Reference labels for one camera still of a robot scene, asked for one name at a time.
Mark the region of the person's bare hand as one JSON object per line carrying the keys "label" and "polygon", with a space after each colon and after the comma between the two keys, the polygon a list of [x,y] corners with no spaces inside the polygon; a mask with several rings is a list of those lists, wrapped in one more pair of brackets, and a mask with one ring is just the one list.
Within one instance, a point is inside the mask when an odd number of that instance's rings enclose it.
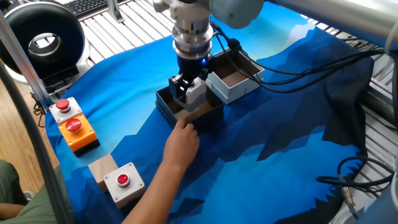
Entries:
{"label": "person's bare hand", "polygon": [[186,171],[196,157],[199,145],[200,139],[194,125],[180,119],[165,143],[162,162]]}

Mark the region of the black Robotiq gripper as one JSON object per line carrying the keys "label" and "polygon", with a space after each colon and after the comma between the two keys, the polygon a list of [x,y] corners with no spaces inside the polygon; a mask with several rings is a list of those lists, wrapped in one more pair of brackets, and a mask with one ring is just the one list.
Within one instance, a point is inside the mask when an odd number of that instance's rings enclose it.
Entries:
{"label": "black Robotiq gripper", "polygon": [[215,58],[212,54],[197,59],[185,59],[178,56],[178,75],[169,78],[170,94],[182,103],[185,103],[187,90],[192,86],[192,80],[200,77],[205,81],[209,74],[214,71],[214,62]]}

